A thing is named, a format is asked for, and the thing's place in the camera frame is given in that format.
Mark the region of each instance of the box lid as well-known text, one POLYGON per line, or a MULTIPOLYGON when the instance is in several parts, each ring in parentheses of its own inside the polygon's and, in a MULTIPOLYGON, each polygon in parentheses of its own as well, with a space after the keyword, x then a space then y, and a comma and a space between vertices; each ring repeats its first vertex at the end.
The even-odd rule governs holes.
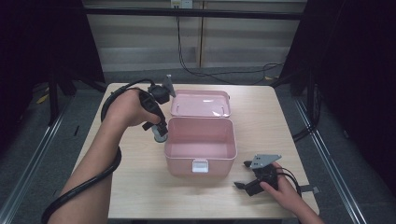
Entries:
POLYGON ((225 91, 178 90, 172 101, 174 117, 228 118, 230 96, 225 91))

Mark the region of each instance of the black curtain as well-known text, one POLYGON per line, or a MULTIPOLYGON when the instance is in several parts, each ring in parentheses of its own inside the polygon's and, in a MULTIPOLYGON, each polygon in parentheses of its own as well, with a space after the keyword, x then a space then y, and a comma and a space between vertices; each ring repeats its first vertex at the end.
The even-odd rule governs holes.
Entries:
MULTIPOLYGON (((311 71, 326 105, 396 195, 396 2, 308 1, 304 14, 281 78, 311 71)), ((307 75, 291 79, 294 94, 307 75)))
POLYGON ((83 5, 80 0, 2 0, 0 3, 0 141, 3 144, 31 101, 33 86, 48 81, 50 71, 68 79, 71 74, 65 71, 89 80, 105 81, 87 16, 37 10, 42 7, 83 5))

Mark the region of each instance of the power cord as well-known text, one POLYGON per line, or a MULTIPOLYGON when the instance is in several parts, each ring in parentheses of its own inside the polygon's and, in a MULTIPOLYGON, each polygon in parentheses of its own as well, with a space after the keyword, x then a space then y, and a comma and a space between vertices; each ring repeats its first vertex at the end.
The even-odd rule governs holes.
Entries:
MULTIPOLYGON (((136 82, 129 83, 129 84, 119 88, 118 90, 112 92, 111 95, 106 99, 106 101, 104 102, 104 105, 102 107, 101 121, 103 121, 105 119, 107 110, 110 108, 110 105, 116 100, 117 97, 119 97, 121 94, 123 94, 124 92, 129 90, 130 87, 132 87, 133 85, 135 85, 137 83, 141 83, 141 82, 150 82, 151 86, 155 85, 154 82, 150 79, 141 79, 136 82)), ((79 195, 82 191, 92 187, 96 183, 105 179, 107 176, 111 175, 119 167, 120 162, 121 162, 121 157, 122 157, 121 150, 120 150, 120 147, 118 147, 116 157, 107 169, 105 169, 101 174, 94 176, 93 178, 85 181, 84 183, 76 186, 73 189, 70 189, 65 194, 63 194, 61 197, 56 199, 53 203, 51 203, 46 208, 43 215, 41 216, 41 223, 47 224, 48 221, 50 220, 50 216, 56 210, 58 210, 60 207, 62 207, 65 203, 67 203, 72 198, 79 195)))
POLYGON ((304 128, 299 133, 293 135, 294 143, 297 143, 301 139, 305 138, 307 135, 312 133, 318 127, 318 123, 320 119, 321 102, 322 102, 322 95, 318 90, 318 86, 315 86, 315 108, 314 108, 313 120, 312 122, 309 123, 308 127, 304 128))
POLYGON ((277 173, 278 175, 284 175, 284 176, 287 176, 292 182, 293 182, 293 184, 294 184, 294 187, 296 188, 296 191, 297 191, 297 194, 298 195, 300 195, 300 197, 303 197, 303 194, 301 193, 301 187, 300 187, 300 185, 298 184, 298 182, 297 182, 297 178, 294 176, 294 174, 290 171, 290 170, 288 170, 288 169, 286 169, 286 168, 276 168, 277 170, 284 170, 284 171, 287 171, 288 172, 288 174, 287 173, 277 173))
POLYGON ((214 78, 217 81, 221 81, 221 82, 224 82, 224 83, 227 83, 227 84, 230 84, 230 85, 240 85, 240 84, 234 83, 234 82, 231 82, 231 81, 227 81, 227 80, 224 80, 224 79, 216 77, 216 76, 229 75, 229 74, 252 74, 252 73, 260 73, 260 72, 262 72, 262 77, 259 80, 248 84, 248 85, 257 85, 257 84, 259 84, 261 81, 263 81, 265 79, 265 71, 274 69, 274 68, 279 67, 279 66, 284 64, 284 63, 268 63, 268 64, 264 65, 262 67, 262 69, 254 70, 254 71, 233 71, 233 72, 220 72, 220 73, 211 73, 211 74, 202 73, 202 72, 193 72, 184 63, 182 47, 181 47, 180 18, 179 17, 177 17, 177 46, 178 46, 178 58, 179 58, 180 65, 189 74, 191 74, 193 76, 196 76, 196 77, 212 77, 212 78, 214 78))

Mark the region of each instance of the gray carpet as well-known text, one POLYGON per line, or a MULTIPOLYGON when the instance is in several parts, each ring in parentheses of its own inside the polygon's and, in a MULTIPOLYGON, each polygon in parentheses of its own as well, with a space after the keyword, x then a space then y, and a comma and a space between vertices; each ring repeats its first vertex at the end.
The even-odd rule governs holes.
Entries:
MULTIPOLYGON (((205 71, 213 73, 229 70, 213 68, 205 71)), ((188 75, 180 69, 106 74, 106 80, 108 83, 130 82, 141 77, 152 77, 157 82, 161 82, 166 74, 172 74, 175 83, 225 84, 212 77, 188 75)), ((250 84, 261 80, 262 75, 263 73, 234 75, 234 77, 221 75, 218 77, 227 79, 232 83, 250 84)), ((268 77, 275 76, 276 72, 266 75, 268 77)), ((264 85, 270 82, 270 80, 264 80, 259 84, 264 85)), ((102 93, 91 90, 84 84, 76 84, 78 93, 65 112, 63 123, 12 223, 38 223, 41 213, 54 199, 56 190, 63 186, 74 167, 78 153, 91 127, 93 116, 103 97, 102 93)), ((294 98, 290 96, 289 86, 283 85, 276 88, 276 94, 290 127, 290 132, 299 132, 304 127, 304 123, 297 111, 294 98)), ((46 129, 49 117, 48 105, 31 105, 27 114, 31 116, 25 117, 21 122, 19 134, 10 146, 7 156, 0 161, 0 168, 4 171, 0 174, 0 181, 6 183, 2 184, 1 203, 4 202, 16 185, 18 176, 23 172, 26 163, 38 145, 40 136, 46 129)), ((354 143, 344 137, 342 127, 339 126, 336 118, 326 106, 322 108, 318 129, 368 223, 396 223, 395 198, 390 194, 376 172, 361 157, 354 143)), ((315 195, 320 216, 326 223, 353 223, 310 136, 308 135, 299 141, 296 146, 311 185, 320 189, 320 192, 315 195)), ((171 222, 150 221, 150 223, 171 222)), ((131 223, 131 221, 109 220, 109 223, 131 223)), ((238 223, 251 223, 251 220, 241 220, 238 223)), ((256 220, 255 223, 265 223, 265 221, 256 220)), ((283 223, 297 223, 297 220, 284 220, 283 223)))

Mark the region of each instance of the wall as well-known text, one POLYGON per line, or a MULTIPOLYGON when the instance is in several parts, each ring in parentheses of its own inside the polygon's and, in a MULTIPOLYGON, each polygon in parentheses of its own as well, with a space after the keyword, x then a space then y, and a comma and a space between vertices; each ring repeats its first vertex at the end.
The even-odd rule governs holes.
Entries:
MULTIPOLYGON (((85 0, 85 6, 170 7, 170 1, 85 0)), ((302 12, 305 1, 193 1, 193 8, 302 12)), ((173 17, 89 15, 105 72, 179 68, 173 17)), ((180 18, 188 67, 284 62, 298 21, 180 18)))

